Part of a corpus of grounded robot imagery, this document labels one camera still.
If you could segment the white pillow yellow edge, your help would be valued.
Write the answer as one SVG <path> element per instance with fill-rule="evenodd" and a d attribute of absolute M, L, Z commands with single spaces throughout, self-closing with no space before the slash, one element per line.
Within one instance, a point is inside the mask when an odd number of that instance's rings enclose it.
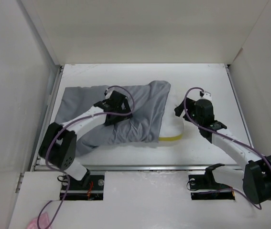
<path fill-rule="evenodd" d="M 177 96 L 169 93 L 164 107 L 159 141 L 178 141 L 184 134 L 184 122 L 175 115 L 174 109 L 178 106 Z"/>

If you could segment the grey pillowcase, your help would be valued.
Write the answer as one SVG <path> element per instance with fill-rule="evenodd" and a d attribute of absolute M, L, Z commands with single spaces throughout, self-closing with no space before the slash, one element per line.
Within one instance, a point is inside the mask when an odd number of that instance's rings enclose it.
<path fill-rule="evenodd" d="M 77 141 L 76 155 L 85 155 L 100 146 L 157 143 L 170 88 L 167 81 L 115 88 L 122 94 L 130 93 L 129 105 L 135 108 L 132 118 L 115 125 L 95 127 Z M 65 88 L 54 121 L 61 124 L 78 117 L 96 102 L 104 100 L 106 89 L 106 85 Z"/>

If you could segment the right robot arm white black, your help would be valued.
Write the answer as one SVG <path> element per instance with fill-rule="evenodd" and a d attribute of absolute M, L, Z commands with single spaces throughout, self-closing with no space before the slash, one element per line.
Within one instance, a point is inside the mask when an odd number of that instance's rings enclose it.
<path fill-rule="evenodd" d="M 193 122 L 203 138 L 223 150 L 241 168 L 234 170 L 221 163 L 207 167 L 205 189 L 235 187 L 253 204 L 271 200 L 271 155 L 264 156 L 238 141 L 226 125 L 215 119 L 213 105 L 207 99 L 186 98 L 174 112 L 177 117 L 185 112 L 183 119 Z"/>

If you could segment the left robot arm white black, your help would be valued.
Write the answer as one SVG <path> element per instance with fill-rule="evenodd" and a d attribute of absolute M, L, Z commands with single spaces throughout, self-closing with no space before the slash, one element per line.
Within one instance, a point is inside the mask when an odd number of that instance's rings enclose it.
<path fill-rule="evenodd" d="M 95 127 L 111 126 L 131 117 L 128 97 L 111 91 L 105 100 L 93 104 L 78 117 L 61 124 L 49 124 L 38 155 L 69 175 L 77 188 L 85 189 L 89 185 L 90 171 L 75 159 L 77 141 Z"/>

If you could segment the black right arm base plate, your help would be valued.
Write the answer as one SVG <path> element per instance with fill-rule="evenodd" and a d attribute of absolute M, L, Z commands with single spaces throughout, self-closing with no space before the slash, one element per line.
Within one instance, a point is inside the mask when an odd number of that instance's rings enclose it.
<path fill-rule="evenodd" d="M 188 178 L 187 188 L 191 191 L 191 200 L 235 200 L 232 190 L 214 193 L 214 190 L 230 187 L 210 180 L 205 174 L 189 174 Z"/>

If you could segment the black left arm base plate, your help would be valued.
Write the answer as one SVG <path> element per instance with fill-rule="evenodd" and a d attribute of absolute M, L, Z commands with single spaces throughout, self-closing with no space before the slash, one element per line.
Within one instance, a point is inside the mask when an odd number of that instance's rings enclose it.
<path fill-rule="evenodd" d="M 93 174 L 83 186 L 80 181 L 70 178 L 70 185 L 65 200 L 99 201 L 104 197 L 104 174 Z"/>

